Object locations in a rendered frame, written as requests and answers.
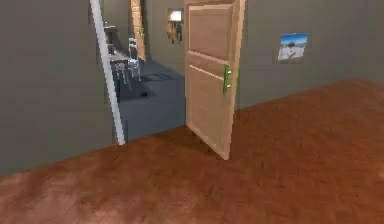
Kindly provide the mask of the framed wall picture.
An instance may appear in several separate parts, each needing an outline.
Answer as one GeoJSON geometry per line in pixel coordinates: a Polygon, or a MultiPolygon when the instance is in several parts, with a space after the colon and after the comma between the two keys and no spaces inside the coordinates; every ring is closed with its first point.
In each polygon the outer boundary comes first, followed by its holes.
{"type": "Polygon", "coordinates": [[[169,9],[167,24],[167,37],[171,40],[172,44],[182,42],[182,24],[183,24],[183,10],[182,9],[169,9]]]}

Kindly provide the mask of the light wooden room door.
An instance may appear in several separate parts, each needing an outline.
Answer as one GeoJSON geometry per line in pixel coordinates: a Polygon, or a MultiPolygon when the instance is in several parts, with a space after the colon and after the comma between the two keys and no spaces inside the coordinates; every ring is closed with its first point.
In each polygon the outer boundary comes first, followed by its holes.
{"type": "Polygon", "coordinates": [[[186,124],[230,157],[246,0],[185,0],[186,124]],[[224,65],[232,70],[223,94],[224,65]]]}
{"type": "Polygon", "coordinates": [[[145,52],[145,31],[143,27],[143,17],[141,10],[141,0],[131,0],[132,23],[137,43],[137,55],[143,61],[146,60],[145,52]]]}

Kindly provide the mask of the grey metal chair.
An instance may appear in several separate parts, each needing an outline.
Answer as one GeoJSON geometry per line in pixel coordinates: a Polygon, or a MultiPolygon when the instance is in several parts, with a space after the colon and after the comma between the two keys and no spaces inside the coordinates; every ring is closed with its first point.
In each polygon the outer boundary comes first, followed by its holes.
{"type": "Polygon", "coordinates": [[[140,60],[138,58],[138,47],[137,47],[137,41],[135,38],[130,38],[128,40],[128,49],[129,49],[128,69],[131,71],[131,74],[133,77],[137,77],[138,80],[141,80],[140,60]]]}

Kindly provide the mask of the dark table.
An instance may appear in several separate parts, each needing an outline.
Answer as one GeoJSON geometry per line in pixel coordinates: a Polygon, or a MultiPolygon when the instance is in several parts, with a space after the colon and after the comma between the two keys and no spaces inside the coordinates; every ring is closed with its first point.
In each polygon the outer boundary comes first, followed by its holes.
{"type": "Polygon", "coordinates": [[[116,76],[119,80],[123,80],[124,84],[128,83],[128,77],[127,77],[127,66],[128,66],[128,59],[123,56],[117,56],[117,55],[110,55],[110,64],[111,67],[116,71],[116,76]]]}

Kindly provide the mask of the blue and white wall picture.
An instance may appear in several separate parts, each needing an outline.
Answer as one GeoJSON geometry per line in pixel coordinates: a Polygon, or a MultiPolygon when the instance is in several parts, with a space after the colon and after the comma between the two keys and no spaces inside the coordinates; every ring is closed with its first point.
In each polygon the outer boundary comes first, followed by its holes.
{"type": "Polygon", "coordinates": [[[283,34],[278,54],[279,61],[301,58],[304,56],[308,33],[283,34]]]}

